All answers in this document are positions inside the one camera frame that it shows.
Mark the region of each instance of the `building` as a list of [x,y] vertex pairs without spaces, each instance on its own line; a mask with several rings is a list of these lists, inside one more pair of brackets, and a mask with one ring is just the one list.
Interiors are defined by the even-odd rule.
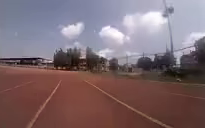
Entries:
[[41,57],[25,57],[25,58],[0,58],[0,64],[18,64],[18,65],[46,65],[53,64],[49,59]]
[[198,65],[198,62],[195,59],[195,56],[193,54],[187,54],[187,55],[183,55],[180,58],[180,64],[181,64],[181,68],[196,68]]

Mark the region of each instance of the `lane marking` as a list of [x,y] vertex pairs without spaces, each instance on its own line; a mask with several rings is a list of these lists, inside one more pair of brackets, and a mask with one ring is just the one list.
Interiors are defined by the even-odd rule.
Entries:
[[34,115],[34,117],[31,119],[31,121],[28,123],[28,125],[26,126],[26,128],[32,128],[34,123],[36,122],[36,120],[38,119],[39,115],[41,114],[41,112],[44,110],[44,108],[46,107],[46,105],[48,104],[48,102],[51,100],[52,96],[55,94],[55,92],[57,91],[58,87],[61,85],[62,80],[60,80],[57,84],[57,86],[54,88],[54,90],[51,92],[51,94],[49,95],[49,97],[45,100],[45,102],[40,106],[40,108],[38,109],[37,113]]
[[190,95],[185,95],[185,94],[180,94],[180,93],[172,93],[172,92],[161,92],[161,93],[166,93],[166,94],[171,94],[171,95],[176,95],[176,96],[183,96],[183,97],[188,97],[188,98],[194,98],[194,99],[199,99],[199,100],[205,100],[204,97],[190,96]]
[[90,82],[88,82],[88,81],[86,81],[86,80],[84,80],[84,82],[86,82],[87,84],[93,86],[94,88],[96,88],[97,90],[99,90],[100,92],[102,92],[103,94],[105,94],[106,96],[110,97],[111,99],[115,100],[115,101],[118,102],[119,104],[121,104],[121,105],[127,107],[128,109],[130,109],[130,110],[132,110],[133,112],[139,114],[140,116],[142,116],[142,117],[144,117],[144,118],[146,118],[146,119],[148,119],[148,120],[150,120],[150,121],[152,121],[152,122],[154,122],[154,123],[160,125],[161,127],[163,127],[163,128],[173,128],[172,126],[169,126],[169,125],[167,125],[167,124],[164,124],[164,123],[162,123],[161,121],[159,121],[159,120],[157,120],[157,119],[155,119],[155,118],[153,118],[153,117],[150,117],[149,115],[146,115],[145,113],[143,113],[143,112],[141,112],[141,111],[139,111],[139,110],[137,110],[137,109],[135,109],[135,108],[129,106],[128,104],[126,104],[126,103],[124,103],[124,102],[118,100],[117,98],[115,98],[114,96],[108,94],[107,92],[105,92],[104,90],[100,89],[100,88],[97,87],[96,85],[94,85],[94,84],[92,84],[92,83],[90,83]]
[[23,87],[23,86],[27,86],[27,85],[29,85],[30,83],[33,83],[33,81],[29,81],[29,82],[27,82],[27,83],[23,83],[23,84],[17,85],[17,86],[12,87],[12,88],[8,88],[8,89],[5,89],[5,90],[2,90],[2,91],[0,91],[0,94],[2,94],[2,93],[4,93],[4,92],[12,91],[12,90],[14,90],[14,89],[17,89],[17,88],[20,88],[20,87]]

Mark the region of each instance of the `white cloud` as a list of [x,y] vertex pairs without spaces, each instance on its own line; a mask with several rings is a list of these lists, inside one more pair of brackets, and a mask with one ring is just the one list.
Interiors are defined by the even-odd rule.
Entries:
[[205,36],[205,32],[192,32],[186,40],[183,42],[183,47],[188,47],[194,45],[196,40]]
[[127,56],[139,55],[138,52],[130,52],[130,51],[126,51],[125,54],[126,54]]
[[15,33],[14,33],[14,36],[18,36],[18,32],[15,32]]
[[130,41],[130,37],[124,35],[118,29],[111,26],[105,26],[99,32],[99,36],[109,45],[123,45]]
[[129,34],[134,34],[140,28],[146,29],[149,33],[154,33],[165,23],[167,23],[167,19],[158,11],[128,14],[124,16],[122,21]]
[[78,22],[76,24],[71,24],[68,26],[61,26],[59,25],[59,28],[61,28],[61,33],[66,38],[72,40],[76,39],[85,29],[83,22]]
[[68,44],[68,45],[66,45],[65,46],[65,49],[68,49],[68,48],[80,48],[80,49],[82,49],[82,50],[84,50],[84,49],[86,49],[86,47],[85,46],[83,46],[81,43],[79,43],[79,42],[74,42],[73,44]]
[[113,52],[114,52],[114,50],[109,49],[109,48],[105,48],[105,49],[100,50],[97,54],[98,54],[99,56],[102,56],[102,57],[108,57],[108,56],[111,55]]

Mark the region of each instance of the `track surface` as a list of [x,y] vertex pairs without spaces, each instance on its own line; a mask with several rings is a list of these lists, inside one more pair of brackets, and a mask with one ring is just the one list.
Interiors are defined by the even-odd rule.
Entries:
[[162,127],[205,128],[205,88],[0,66],[0,128]]

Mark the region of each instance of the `sky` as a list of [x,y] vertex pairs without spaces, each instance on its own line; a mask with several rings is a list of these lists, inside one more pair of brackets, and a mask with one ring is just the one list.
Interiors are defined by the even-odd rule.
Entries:
[[[166,1],[174,49],[205,36],[205,0]],[[165,52],[163,12],[163,0],[0,0],[0,57],[52,59],[57,48],[87,46],[104,57]]]

